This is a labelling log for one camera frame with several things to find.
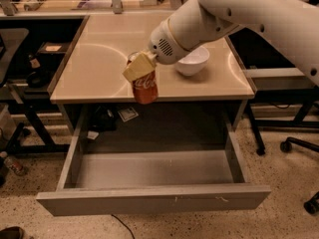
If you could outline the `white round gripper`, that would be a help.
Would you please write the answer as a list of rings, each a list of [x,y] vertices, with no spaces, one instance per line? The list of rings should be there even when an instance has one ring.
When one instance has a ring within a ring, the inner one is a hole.
[[[151,73],[159,63],[171,65],[200,45],[217,39],[218,20],[198,2],[188,0],[151,33],[149,49],[129,55],[123,75],[133,82]]]

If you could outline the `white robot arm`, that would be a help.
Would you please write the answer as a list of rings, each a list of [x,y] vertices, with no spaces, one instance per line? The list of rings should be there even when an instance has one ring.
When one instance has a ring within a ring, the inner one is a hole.
[[[300,0],[187,0],[156,27],[123,71],[133,82],[202,44],[247,28],[319,85],[319,7]]]

